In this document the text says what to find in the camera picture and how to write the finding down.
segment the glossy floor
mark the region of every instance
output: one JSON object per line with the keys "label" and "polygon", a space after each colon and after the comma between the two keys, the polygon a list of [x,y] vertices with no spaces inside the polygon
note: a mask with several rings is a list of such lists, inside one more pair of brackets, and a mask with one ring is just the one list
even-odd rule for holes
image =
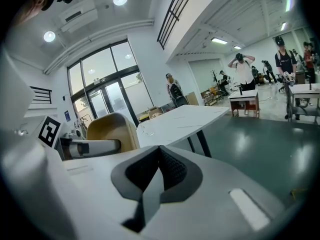
{"label": "glossy floor", "polygon": [[[226,115],[203,132],[212,158],[235,166],[287,207],[290,191],[309,188],[318,169],[320,130],[313,124]],[[204,155],[197,136],[191,140]],[[175,147],[190,150],[188,145],[184,140]]]}

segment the railing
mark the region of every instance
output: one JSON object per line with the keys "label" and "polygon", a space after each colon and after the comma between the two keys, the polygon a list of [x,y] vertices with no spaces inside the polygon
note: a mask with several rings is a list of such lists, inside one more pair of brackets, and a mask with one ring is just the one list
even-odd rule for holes
{"label": "railing", "polygon": [[34,91],[34,99],[31,104],[52,104],[51,103],[51,92],[52,90],[38,88],[34,86],[30,86]]}
{"label": "railing", "polygon": [[166,12],[157,41],[165,49],[169,36],[189,0],[172,0]]}

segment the white shirt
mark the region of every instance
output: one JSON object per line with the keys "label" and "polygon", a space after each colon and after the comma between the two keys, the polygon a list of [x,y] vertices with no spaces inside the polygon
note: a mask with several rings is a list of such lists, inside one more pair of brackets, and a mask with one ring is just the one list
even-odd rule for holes
{"label": "white shirt", "polygon": [[250,68],[252,62],[253,61],[251,59],[246,58],[242,64],[239,62],[232,64],[232,68],[236,69],[237,75],[239,77],[239,82],[243,85],[250,84],[254,80]]}

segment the wooden table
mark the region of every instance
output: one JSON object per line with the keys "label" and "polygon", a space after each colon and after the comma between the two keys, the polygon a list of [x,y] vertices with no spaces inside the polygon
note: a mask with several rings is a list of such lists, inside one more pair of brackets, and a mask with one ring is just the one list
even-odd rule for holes
{"label": "wooden table", "polygon": [[237,91],[231,94],[228,99],[233,117],[235,116],[234,110],[237,110],[238,116],[239,110],[253,110],[255,116],[260,118],[258,90],[246,90],[242,92],[242,95],[240,91]]}

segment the black table leg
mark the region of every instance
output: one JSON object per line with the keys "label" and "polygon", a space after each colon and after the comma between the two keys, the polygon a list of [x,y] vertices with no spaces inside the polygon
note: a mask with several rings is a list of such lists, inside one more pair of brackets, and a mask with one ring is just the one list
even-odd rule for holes
{"label": "black table leg", "polygon": [[191,138],[188,137],[187,139],[188,139],[188,142],[189,142],[189,145],[190,145],[190,148],[191,148],[192,152],[193,152],[193,153],[196,153],[195,147],[194,147],[194,144],[192,143]]}
{"label": "black table leg", "polygon": [[203,152],[204,152],[204,155],[207,157],[207,158],[212,158],[211,156],[211,152],[210,152],[210,149],[208,147],[208,143],[206,141],[206,137],[205,137],[205,134],[202,130],[198,131],[196,133],[196,135],[198,136],[198,139],[200,141],[200,144],[201,144],[201,147],[203,149]]}

